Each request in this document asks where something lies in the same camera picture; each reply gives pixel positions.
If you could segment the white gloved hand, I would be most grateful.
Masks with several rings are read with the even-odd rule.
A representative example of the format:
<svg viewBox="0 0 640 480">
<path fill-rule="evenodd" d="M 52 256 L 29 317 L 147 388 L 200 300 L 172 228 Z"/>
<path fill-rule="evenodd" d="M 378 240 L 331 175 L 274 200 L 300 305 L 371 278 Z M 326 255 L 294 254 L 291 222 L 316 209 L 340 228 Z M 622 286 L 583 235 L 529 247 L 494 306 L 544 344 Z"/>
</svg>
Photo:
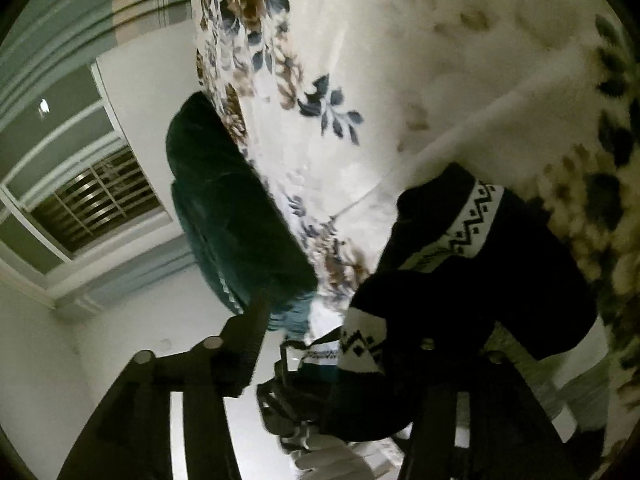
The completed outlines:
<svg viewBox="0 0 640 480">
<path fill-rule="evenodd" d="M 290 454 L 297 479 L 372 480 L 366 460 L 346 442 L 326 434 L 311 434 L 303 447 Z"/>
</svg>

